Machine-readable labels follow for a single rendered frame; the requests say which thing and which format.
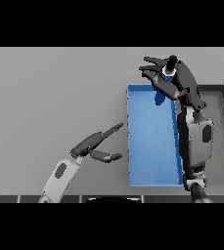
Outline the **blue pipe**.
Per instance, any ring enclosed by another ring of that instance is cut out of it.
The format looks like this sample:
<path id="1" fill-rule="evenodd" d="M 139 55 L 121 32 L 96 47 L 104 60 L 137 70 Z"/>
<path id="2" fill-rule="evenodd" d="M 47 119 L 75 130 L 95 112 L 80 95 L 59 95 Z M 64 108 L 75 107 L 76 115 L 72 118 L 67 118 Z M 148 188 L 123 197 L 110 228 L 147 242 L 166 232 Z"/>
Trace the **blue pipe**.
<path id="1" fill-rule="evenodd" d="M 177 64 L 177 57 L 171 55 L 167 59 L 166 65 L 160 70 L 159 77 L 157 79 L 158 89 L 156 90 L 155 102 L 156 105 L 161 105 L 166 98 L 172 101 L 177 98 L 178 91 L 172 84 L 174 76 L 176 74 L 175 65 Z"/>

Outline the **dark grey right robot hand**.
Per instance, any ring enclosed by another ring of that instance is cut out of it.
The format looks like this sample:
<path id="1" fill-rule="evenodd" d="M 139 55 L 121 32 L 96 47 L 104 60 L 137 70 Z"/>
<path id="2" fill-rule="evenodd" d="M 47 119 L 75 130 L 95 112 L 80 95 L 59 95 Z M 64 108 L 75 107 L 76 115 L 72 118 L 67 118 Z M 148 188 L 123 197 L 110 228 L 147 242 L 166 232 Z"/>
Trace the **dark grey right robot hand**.
<path id="1" fill-rule="evenodd" d="M 144 57 L 144 61 L 152 63 L 152 65 L 139 67 L 142 71 L 142 76 L 151 81 L 155 90 L 158 89 L 157 79 L 159 77 L 160 70 L 166 65 L 167 59 Z M 194 111 L 200 111 L 206 108 L 206 102 L 201 97 L 200 88 L 191 70 L 178 59 L 175 68 L 176 74 L 172 84 L 176 87 L 178 94 L 177 98 L 173 101 L 178 100 L 185 106 L 191 106 Z"/>

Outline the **dark grey bin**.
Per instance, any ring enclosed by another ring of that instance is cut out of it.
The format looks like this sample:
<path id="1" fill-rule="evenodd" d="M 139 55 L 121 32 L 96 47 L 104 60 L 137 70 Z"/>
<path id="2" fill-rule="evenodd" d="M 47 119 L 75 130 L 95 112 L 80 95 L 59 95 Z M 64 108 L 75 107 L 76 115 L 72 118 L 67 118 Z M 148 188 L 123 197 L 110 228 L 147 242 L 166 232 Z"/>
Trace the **dark grey bin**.
<path id="1" fill-rule="evenodd" d="M 200 85 L 207 107 L 202 111 L 214 123 L 212 156 L 206 162 L 208 183 L 224 186 L 224 85 Z"/>

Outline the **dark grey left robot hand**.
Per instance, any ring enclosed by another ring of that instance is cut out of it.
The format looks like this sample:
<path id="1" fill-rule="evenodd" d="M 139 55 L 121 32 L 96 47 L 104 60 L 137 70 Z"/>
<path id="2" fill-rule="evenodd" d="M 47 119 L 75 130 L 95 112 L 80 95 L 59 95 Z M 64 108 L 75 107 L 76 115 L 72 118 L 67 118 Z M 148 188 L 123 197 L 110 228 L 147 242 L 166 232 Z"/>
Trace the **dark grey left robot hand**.
<path id="1" fill-rule="evenodd" d="M 120 153 L 107 153 L 101 150 L 97 150 L 97 147 L 107 139 L 111 134 L 117 132 L 123 126 L 122 123 L 118 123 L 112 126 L 109 130 L 105 132 L 97 132 L 82 142 L 80 142 L 77 146 L 75 146 L 69 154 L 73 158 L 85 157 L 90 155 L 90 157 L 94 160 L 98 160 L 104 163 L 111 163 L 112 161 L 116 161 L 122 157 Z"/>

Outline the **blue bin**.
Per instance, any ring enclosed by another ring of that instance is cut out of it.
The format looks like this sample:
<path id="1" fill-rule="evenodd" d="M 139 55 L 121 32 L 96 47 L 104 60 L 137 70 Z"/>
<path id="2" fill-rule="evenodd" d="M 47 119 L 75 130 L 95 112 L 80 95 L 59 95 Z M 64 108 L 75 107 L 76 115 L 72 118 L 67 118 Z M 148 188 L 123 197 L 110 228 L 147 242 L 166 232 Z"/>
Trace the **blue bin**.
<path id="1" fill-rule="evenodd" d="M 176 104 L 156 105 L 151 84 L 128 84 L 127 151 L 129 185 L 136 188 L 183 186 L 176 127 Z"/>

